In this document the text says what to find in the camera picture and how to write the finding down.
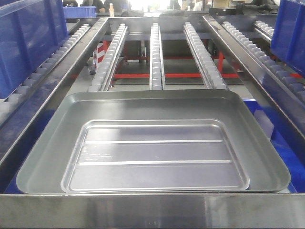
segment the red metal frame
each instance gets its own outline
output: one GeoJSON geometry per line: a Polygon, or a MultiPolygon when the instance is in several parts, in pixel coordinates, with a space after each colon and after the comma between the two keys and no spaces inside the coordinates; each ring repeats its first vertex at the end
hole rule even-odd
{"type": "Polygon", "coordinates": [[[219,52],[219,57],[218,57],[218,71],[220,73],[223,73],[223,62],[224,62],[224,55],[222,52],[219,52]]]}
{"type": "MultiPolygon", "coordinates": [[[[302,78],[299,74],[293,73],[290,74],[295,78],[302,78]]],[[[166,78],[201,78],[200,73],[166,73],[166,78]]],[[[238,78],[238,75],[235,73],[222,73],[223,78],[238,78]]],[[[128,78],[149,78],[148,73],[136,73],[136,74],[115,74],[115,79],[128,79],[128,78]]]]}
{"type": "MultiPolygon", "coordinates": [[[[103,41],[103,47],[105,52],[108,50],[108,41],[103,41]]],[[[127,56],[127,47],[124,47],[124,56],[125,62],[127,60],[149,60],[149,57],[139,57],[139,56],[127,56]]],[[[224,63],[224,55],[222,52],[219,52],[218,56],[213,57],[214,59],[218,59],[218,70],[222,74],[223,78],[238,78],[238,75],[235,73],[222,73],[223,71],[223,63],[224,63]]],[[[163,58],[164,60],[190,60],[193,59],[192,56],[166,56],[163,58]]],[[[297,73],[291,73],[292,77],[302,78],[301,75],[297,73]]],[[[166,78],[200,78],[201,75],[199,73],[167,73],[165,74],[166,78]]],[[[149,78],[148,73],[140,73],[140,74],[115,74],[114,78],[123,79],[123,78],[149,78]]]]}

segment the roller conveyor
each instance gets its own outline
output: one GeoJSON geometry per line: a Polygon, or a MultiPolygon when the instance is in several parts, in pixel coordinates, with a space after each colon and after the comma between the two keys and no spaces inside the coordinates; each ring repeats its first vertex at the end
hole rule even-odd
{"type": "Polygon", "coordinates": [[[127,36],[127,26],[121,24],[105,54],[98,72],[92,80],[89,92],[108,91],[127,36]]]}
{"type": "Polygon", "coordinates": [[[271,43],[272,36],[274,33],[274,28],[272,26],[269,26],[263,21],[256,21],[254,26],[255,26],[255,31],[260,33],[266,41],[271,43]]]}
{"type": "MultiPolygon", "coordinates": [[[[173,26],[168,29],[168,18],[83,19],[82,23],[89,24],[91,29],[83,34],[81,42],[73,45],[49,73],[39,70],[17,89],[17,92],[26,91],[27,85],[36,85],[28,89],[23,103],[0,129],[1,183],[7,186],[12,180],[25,157],[20,157],[20,152],[29,143],[33,127],[46,111],[54,111],[61,103],[74,81],[73,76],[79,73],[100,40],[108,37],[116,45],[110,45],[104,65],[88,91],[109,89],[125,40],[141,38],[148,41],[150,34],[156,31],[159,48],[151,49],[151,57],[160,54],[157,63],[163,61],[162,39],[186,38],[207,88],[227,89],[201,42],[201,39],[212,38],[266,113],[276,114],[276,118],[280,118],[281,125],[285,127],[283,133],[287,132],[285,137],[291,135],[287,138],[289,144],[294,144],[294,150],[301,155],[304,132],[300,117],[304,117],[304,93],[299,84],[268,59],[263,51],[252,46],[250,40],[261,37],[255,29],[243,29],[244,25],[236,24],[238,19],[234,17],[214,20],[205,16],[202,24],[198,23],[198,18],[202,21],[201,16],[194,15],[175,18],[173,26]],[[158,29],[150,31],[154,23],[157,26],[153,27],[158,29]],[[272,94],[274,90],[281,96],[272,94]]],[[[245,18],[244,24],[253,26],[259,20],[270,24],[267,19],[254,16],[245,18]]],[[[54,55],[63,54],[61,51],[65,49],[61,48],[54,55]]],[[[161,64],[158,90],[165,89],[162,68],[161,64]]],[[[19,100],[18,96],[11,95],[10,102],[19,100]]],[[[0,215],[1,227],[6,228],[304,228],[304,202],[304,194],[276,193],[1,194],[0,215]],[[48,221],[33,220],[45,218],[48,221]]]]}
{"type": "Polygon", "coordinates": [[[157,23],[154,23],[152,25],[150,42],[149,89],[164,90],[165,74],[163,64],[162,40],[160,27],[157,23]]]}
{"type": "Polygon", "coordinates": [[[206,87],[208,89],[227,89],[224,79],[215,66],[211,55],[189,22],[184,25],[184,33],[206,87]]]}

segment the workstation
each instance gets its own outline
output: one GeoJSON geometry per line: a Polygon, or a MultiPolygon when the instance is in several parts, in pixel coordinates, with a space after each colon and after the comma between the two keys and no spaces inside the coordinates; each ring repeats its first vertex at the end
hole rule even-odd
{"type": "Polygon", "coordinates": [[[305,228],[304,4],[140,2],[0,7],[0,227],[305,228]]]}

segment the tray rim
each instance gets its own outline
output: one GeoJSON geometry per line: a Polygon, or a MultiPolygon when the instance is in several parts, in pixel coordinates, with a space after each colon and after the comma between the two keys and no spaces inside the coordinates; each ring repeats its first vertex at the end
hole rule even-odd
{"type": "Polygon", "coordinates": [[[250,187],[250,177],[248,176],[248,174],[245,172],[245,168],[244,166],[239,162],[238,160],[238,156],[235,153],[235,149],[234,146],[231,144],[230,140],[227,141],[227,139],[229,139],[229,136],[227,134],[227,130],[225,127],[225,124],[219,120],[216,119],[155,119],[155,120],[109,120],[109,119],[94,119],[94,120],[90,120],[88,122],[86,122],[85,124],[82,125],[81,127],[81,131],[77,137],[76,140],[76,144],[74,145],[73,151],[71,152],[71,156],[70,159],[68,161],[68,164],[66,166],[65,172],[62,176],[61,179],[61,189],[63,192],[65,193],[128,193],[129,191],[132,192],[161,192],[161,191],[181,191],[181,192],[185,192],[185,191],[194,191],[194,192],[201,192],[201,191],[245,191],[246,189],[248,189],[250,187]],[[158,187],[158,188],[122,188],[122,190],[120,189],[110,189],[110,188],[105,188],[104,190],[91,190],[91,191],[77,191],[77,190],[72,190],[69,188],[69,185],[71,183],[72,180],[72,176],[73,173],[75,171],[75,168],[77,166],[77,162],[78,159],[81,155],[81,146],[83,145],[82,141],[85,139],[86,135],[87,135],[87,131],[88,129],[90,129],[90,124],[92,124],[91,126],[95,126],[94,123],[100,123],[100,122],[105,122],[105,124],[96,124],[96,125],[100,125],[100,126],[106,126],[106,127],[126,127],[126,126],[136,126],[136,127],[149,127],[149,126],[216,126],[218,128],[221,129],[221,135],[223,136],[223,142],[226,146],[226,148],[228,149],[231,163],[234,165],[236,172],[238,173],[238,175],[240,176],[240,181],[241,181],[241,186],[239,187],[232,187],[232,188],[228,188],[231,186],[219,186],[219,187],[185,187],[185,188],[181,188],[178,189],[176,188],[167,188],[167,187],[158,187]],[[122,123],[119,125],[116,124],[106,124],[106,123],[122,123]],[[145,125],[141,125],[139,123],[141,122],[149,122],[151,124],[145,124],[145,125]],[[178,124],[178,125],[174,125],[174,124],[168,124],[168,123],[187,123],[189,122],[189,124],[178,124]]]}
{"type": "MultiPolygon", "coordinates": [[[[216,98],[216,99],[225,99],[228,102],[232,102],[234,100],[238,100],[238,107],[241,107],[243,109],[243,112],[247,113],[246,118],[250,120],[248,125],[251,127],[254,127],[257,132],[260,133],[260,140],[264,141],[266,144],[268,144],[271,147],[271,154],[273,154],[276,158],[276,162],[279,164],[281,167],[281,176],[280,179],[278,177],[274,177],[277,180],[277,185],[272,188],[267,188],[267,189],[257,189],[257,190],[252,190],[252,189],[247,189],[241,193],[272,193],[272,192],[278,192],[281,191],[285,188],[288,187],[290,183],[290,172],[275,150],[275,148],[272,146],[272,144],[267,140],[267,137],[265,136],[262,128],[259,126],[253,115],[251,114],[250,110],[246,106],[246,104],[243,102],[241,97],[231,91],[228,90],[220,90],[220,89],[211,89],[211,90],[205,90],[205,89],[188,89],[188,90],[168,90],[168,91],[121,91],[121,92],[80,92],[80,93],[75,93],[67,96],[60,106],[58,107],[57,111],[55,112],[54,116],[52,119],[49,121],[47,126],[45,127],[45,130],[35,143],[33,149],[31,152],[28,154],[27,158],[25,159],[23,165],[21,166],[17,177],[16,177],[16,185],[20,191],[23,193],[29,193],[29,194],[35,194],[34,192],[29,191],[27,188],[24,188],[25,186],[24,181],[22,180],[22,175],[25,169],[27,169],[24,164],[29,160],[31,164],[33,165],[35,160],[37,161],[37,158],[35,158],[35,155],[32,154],[33,151],[36,151],[39,149],[40,141],[41,138],[47,138],[46,132],[54,132],[57,129],[57,123],[61,121],[61,118],[67,113],[67,110],[65,107],[67,105],[73,105],[75,103],[80,103],[84,101],[124,101],[124,100],[146,100],[146,99],[154,99],[154,100],[161,100],[161,99],[201,99],[205,98],[206,96],[210,96],[210,98],[216,98]]],[[[212,191],[204,191],[203,193],[215,193],[212,191]]],[[[51,192],[54,195],[62,195],[64,193],[58,193],[58,192],[51,192]]]]}

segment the blue surface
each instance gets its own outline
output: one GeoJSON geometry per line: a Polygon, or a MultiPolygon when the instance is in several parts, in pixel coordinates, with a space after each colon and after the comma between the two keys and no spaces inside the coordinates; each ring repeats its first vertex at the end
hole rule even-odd
{"type": "Polygon", "coordinates": [[[299,0],[281,0],[271,51],[305,77],[305,5],[299,0]]]}
{"type": "MultiPolygon", "coordinates": [[[[256,100],[244,100],[244,102],[252,114],[256,109],[262,110],[256,100]]],[[[291,184],[288,187],[290,192],[305,192],[305,167],[276,129],[272,133],[271,143],[290,171],[291,184]]]]}
{"type": "Polygon", "coordinates": [[[95,6],[64,7],[65,18],[95,18],[95,6]]]}
{"type": "Polygon", "coordinates": [[[0,7],[0,98],[6,98],[68,36],[61,0],[21,0],[0,7]]]}

